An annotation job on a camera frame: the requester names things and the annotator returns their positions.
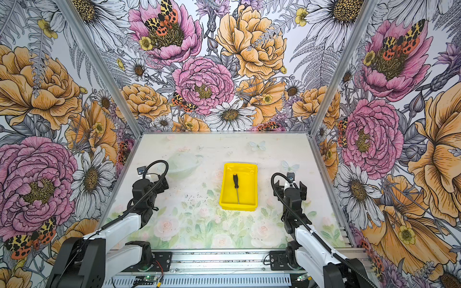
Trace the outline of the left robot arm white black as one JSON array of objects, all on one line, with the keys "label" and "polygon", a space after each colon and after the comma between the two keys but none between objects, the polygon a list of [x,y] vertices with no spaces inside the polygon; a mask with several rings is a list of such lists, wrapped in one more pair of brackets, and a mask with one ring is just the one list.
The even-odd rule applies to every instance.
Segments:
[{"label": "left robot arm white black", "polygon": [[132,187],[132,202],[121,216],[85,236],[65,240],[48,277],[48,288],[100,288],[104,281],[127,268],[149,269],[154,263],[148,241],[116,245],[141,230],[157,211],[157,195],[169,188],[166,175],[155,182],[147,178]]}]

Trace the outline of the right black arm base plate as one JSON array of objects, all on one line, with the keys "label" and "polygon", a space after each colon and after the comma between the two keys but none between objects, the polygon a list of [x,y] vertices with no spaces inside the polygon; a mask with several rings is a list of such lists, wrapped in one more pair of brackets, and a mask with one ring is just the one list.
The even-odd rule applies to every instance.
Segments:
[{"label": "right black arm base plate", "polygon": [[269,265],[272,271],[296,271],[300,269],[298,265],[290,263],[285,251],[270,251]]}]

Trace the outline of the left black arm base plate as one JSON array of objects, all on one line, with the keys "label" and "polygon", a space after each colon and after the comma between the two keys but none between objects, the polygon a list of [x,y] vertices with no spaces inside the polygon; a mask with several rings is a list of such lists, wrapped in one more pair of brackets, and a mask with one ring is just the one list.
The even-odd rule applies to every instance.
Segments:
[{"label": "left black arm base plate", "polygon": [[169,272],[172,264],[173,252],[153,252],[152,260],[146,264],[135,264],[123,272]]}]

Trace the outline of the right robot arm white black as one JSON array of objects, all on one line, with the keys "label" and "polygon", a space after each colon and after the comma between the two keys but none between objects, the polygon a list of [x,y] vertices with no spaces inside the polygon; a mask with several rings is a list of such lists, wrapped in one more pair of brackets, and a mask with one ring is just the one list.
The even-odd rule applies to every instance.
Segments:
[{"label": "right robot arm white black", "polygon": [[293,238],[286,248],[290,266],[305,270],[319,288],[376,287],[359,259],[347,258],[318,234],[302,209],[307,194],[303,183],[296,184],[275,173],[271,188],[283,205],[281,221]]}]

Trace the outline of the black handled screwdriver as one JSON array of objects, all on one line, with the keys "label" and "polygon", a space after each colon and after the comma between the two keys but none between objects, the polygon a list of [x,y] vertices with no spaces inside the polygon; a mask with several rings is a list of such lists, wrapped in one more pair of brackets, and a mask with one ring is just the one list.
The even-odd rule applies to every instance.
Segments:
[{"label": "black handled screwdriver", "polygon": [[240,204],[240,195],[239,195],[239,192],[238,192],[239,182],[238,182],[238,175],[237,174],[233,175],[233,182],[234,182],[234,188],[235,188],[236,196],[237,196],[237,204]]}]

